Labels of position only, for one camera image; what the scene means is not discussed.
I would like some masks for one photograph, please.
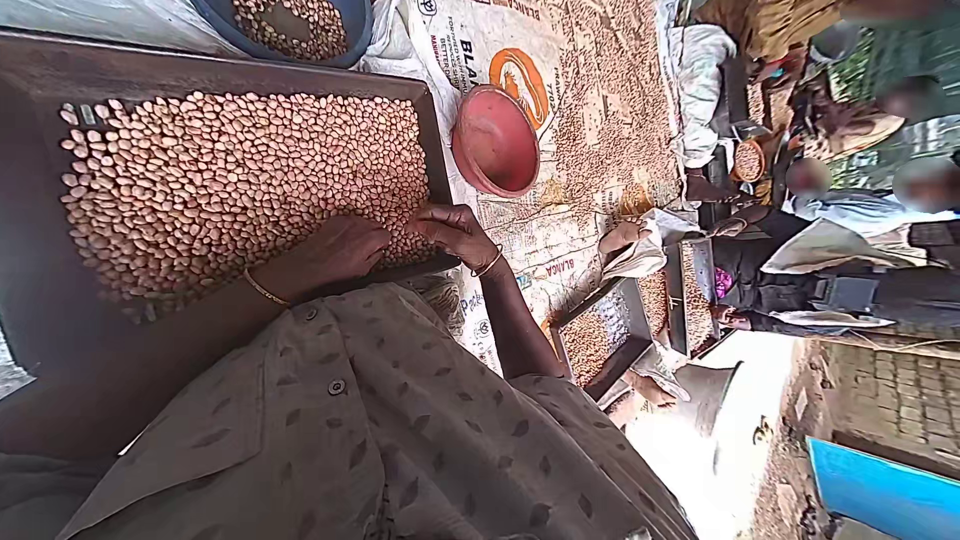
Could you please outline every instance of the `blue board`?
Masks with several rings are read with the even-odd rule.
[[[807,438],[820,499],[903,540],[960,539],[960,482]]]

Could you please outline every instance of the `orange logo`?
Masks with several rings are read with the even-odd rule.
[[[519,49],[503,49],[490,60],[490,82],[518,100],[538,130],[550,112],[543,78],[534,61]]]

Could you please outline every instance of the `bangle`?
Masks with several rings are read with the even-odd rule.
[[[476,270],[470,270],[470,276],[472,278],[479,278],[480,276],[483,276],[487,272],[490,272],[490,269],[493,268],[493,266],[496,264],[498,260],[500,260],[501,257],[503,257],[503,244],[497,244],[496,257],[493,258],[493,261],[490,264],[488,264],[486,268],[484,268],[479,272],[477,272]]]
[[[286,300],[283,300],[282,298],[280,298],[280,297],[278,297],[278,296],[276,296],[276,295],[274,295],[274,294],[271,294],[270,291],[268,291],[267,289],[261,287],[261,286],[260,286],[260,283],[255,282],[255,281],[253,280],[253,277],[250,275],[250,269],[249,269],[249,268],[244,268],[243,277],[247,279],[247,283],[249,283],[253,288],[256,289],[257,292],[259,292],[259,293],[262,294],[263,296],[266,296],[266,297],[269,298],[270,300],[273,300],[274,302],[280,304],[280,305],[283,306],[283,307],[289,307],[289,306],[290,306],[290,303],[289,303],[289,302],[287,302]]]

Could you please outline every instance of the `red clay bowl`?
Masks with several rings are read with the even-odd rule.
[[[526,113],[499,86],[471,90],[457,111],[453,159],[467,182],[484,193],[513,199],[533,187],[540,146]]]

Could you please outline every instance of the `blue bowl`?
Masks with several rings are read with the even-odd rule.
[[[330,0],[330,3],[340,11],[340,16],[343,19],[344,31],[347,33],[347,51],[340,56],[324,61],[293,59],[244,36],[233,20],[236,9],[230,0],[190,1],[200,16],[206,19],[206,22],[210,23],[220,36],[254,58],[348,68],[360,60],[360,57],[363,56],[370,45],[373,29],[373,12],[370,0]]]

